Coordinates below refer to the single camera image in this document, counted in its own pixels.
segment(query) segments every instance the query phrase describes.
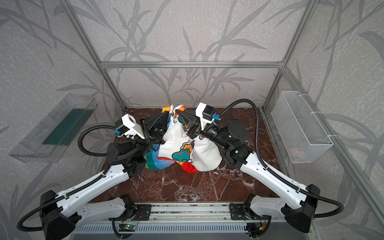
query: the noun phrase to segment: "wall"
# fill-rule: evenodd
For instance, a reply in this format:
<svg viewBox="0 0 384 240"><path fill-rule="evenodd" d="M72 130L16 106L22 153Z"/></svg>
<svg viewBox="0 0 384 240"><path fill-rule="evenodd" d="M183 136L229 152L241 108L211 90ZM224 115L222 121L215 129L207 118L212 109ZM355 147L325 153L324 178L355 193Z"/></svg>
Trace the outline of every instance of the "wall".
<svg viewBox="0 0 384 240"><path fill-rule="evenodd" d="M384 2L320 1L288 68L337 132L353 158L384 196L383 102ZM294 179L315 184L321 195L344 203L336 216L318 219L324 239L384 239L378 222L332 149L309 164L292 164L270 111L280 91L293 90L284 78L266 113ZM320 203L316 212L333 210Z"/></svg>
<svg viewBox="0 0 384 240"><path fill-rule="evenodd" d="M102 61L281 61L307 0L71 0ZM262 106L276 69L109 69L129 104Z"/></svg>
<svg viewBox="0 0 384 240"><path fill-rule="evenodd" d="M20 232L17 221L40 205L40 194L69 188L99 170L102 158L84 156L74 141L57 163L23 163L8 153L68 93L95 96L86 123L110 124L119 107L57 1L0 2L0 235L42 239ZM103 151L111 132L95 132L86 147ZM26 225L38 226L38 215Z"/></svg>

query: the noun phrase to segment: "wallpaper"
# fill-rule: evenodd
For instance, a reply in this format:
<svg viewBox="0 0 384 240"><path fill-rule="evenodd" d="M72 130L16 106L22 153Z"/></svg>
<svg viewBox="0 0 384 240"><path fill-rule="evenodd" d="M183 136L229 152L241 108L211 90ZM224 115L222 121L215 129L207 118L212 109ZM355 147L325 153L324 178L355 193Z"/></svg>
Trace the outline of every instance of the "wallpaper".
<svg viewBox="0 0 384 240"><path fill-rule="evenodd" d="M115 68L109 69L119 94L130 106L226 107L248 98L262 106L277 69L274 68Z"/></svg>
<svg viewBox="0 0 384 240"><path fill-rule="evenodd" d="M68 93L94 96L98 104L84 128L112 124L121 116L85 47L57 1L0 1L0 239L43 239L43 232L20 232L16 223L40 205L50 189L73 186L101 167L102 158L83 155L72 142L57 163L23 163L9 152ZM103 152L113 135L93 132L86 148ZM38 226L34 215L27 226Z"/></svg>
<svg viewBox="0 0 384 240"><path fill-rule="evenodd" d="M288 63L384 197L384 1L319 5Z"/></svg>
<svg viewBox="0 0 384 240"><path fill-rule="evenodd" d="M102 61L281 61L307 0L71 0Z"/></svg>
<svg viewBox="0 0 384 240"><path fill-rule="evenodd" d="M348 173L330 148L312 163L292 164L284 147L271 112L281 91L293 91L289 82L283 76L276 90L272 93L271 101L265 108L265 113L272 128L272 134L283 161L288 168L290 177L305 185L314 184L320 188L320 195L336 199L344 204L344 211L328 218L316 218L324 240L379 240L384 239L384 229L372 209L365 202L360 191L353 184ZM316 213L334 210L334 206L318 202Z"/></svg>

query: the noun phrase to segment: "transparent plastic container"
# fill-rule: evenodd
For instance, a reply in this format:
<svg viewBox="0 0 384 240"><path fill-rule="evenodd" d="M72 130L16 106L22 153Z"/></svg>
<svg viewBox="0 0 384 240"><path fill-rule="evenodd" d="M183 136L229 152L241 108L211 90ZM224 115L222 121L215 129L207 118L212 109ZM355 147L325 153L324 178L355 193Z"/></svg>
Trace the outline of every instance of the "transparent plastic container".
<svg viewBox="0 0 384 240"><path fill-rule="evenodd" d="M57 162L96 108L94 97L66 95L9 155L22 162Z"/></svg>
<svg viewBox="0 0 384 240"><path fill-rule="evenodd" d="M293 163L313 162L333 146L316 113L298 91L282 91L271 114Z"/></svg>

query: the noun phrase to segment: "robotic arm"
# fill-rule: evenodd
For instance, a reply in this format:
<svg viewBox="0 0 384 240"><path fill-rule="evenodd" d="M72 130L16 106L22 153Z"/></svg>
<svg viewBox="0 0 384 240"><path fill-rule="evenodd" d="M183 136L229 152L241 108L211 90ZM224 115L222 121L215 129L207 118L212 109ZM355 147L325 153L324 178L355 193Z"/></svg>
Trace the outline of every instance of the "robotic arm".
<svg viewBox="0 0 384 240"><path fill-rule="evenodd" d="M223 128L216 125L216 121L219 121L223 114L240 102L247 102L253 106L256 131L258 131L257 108L247 99L232 103L220 115L215 113L213 107L203 103L199 104L196 111L186 109L176 110L176 113L186 122L189 137L195 138L201 134L224 148L222 157L228 165L248 173L280 196L266 198L251 195L243 205L247 217L255 219L261 215L281 216L299 231L309 232L313 217L327 217L341 212L343 205L318 196L320 190L316 186L305 186L296 182L262 160L257 148L257 132L255 134L256 151L253 151L244 145L248 133L242 122L233 120ZM57 194L52 190L44 193L40 199L41 206L25 215L18 222L17 228L21 231L43 230L46 239L53 240L62 239L74 229L91 222L106 218L133 217L137 207L129 197L118 197L111 201L94 204L88 204L88 202L144 169L146 164L144 156L152 145L165 143L162 137L167 130L168 115L169 112L164 111L156 116L142 119L141 126L129 114L124 115L115 123L115 133L119 137L134 141L109 144L106 158L110 164L104 171ZM87 129L80 135L78 145L83 152L86 151L82 145L84 136L95 129L98 129L97 126ZM318 200L335 204L339 208L326 214L315 214ZM42 227L31 228L23 225L27 218L39 211Z"/></svg>

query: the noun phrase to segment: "gray floor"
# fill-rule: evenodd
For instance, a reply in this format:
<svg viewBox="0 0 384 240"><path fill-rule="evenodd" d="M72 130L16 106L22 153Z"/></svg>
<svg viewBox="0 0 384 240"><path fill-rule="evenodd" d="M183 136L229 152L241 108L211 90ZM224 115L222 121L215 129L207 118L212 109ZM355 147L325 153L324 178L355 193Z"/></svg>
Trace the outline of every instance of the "gray floor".
<svg viewBox="0 0 384 240"><path fill-rule="evenodd" d="M70 240L117 240L114 234L72 234ZM194 233L194 234L133 234L129 240L248 240L245 233ZM268 231L259 238L267 239L287 239L287 240L309 240L306 233L299 232L291 227L288 223L275 222L271 223Z"/></svg>

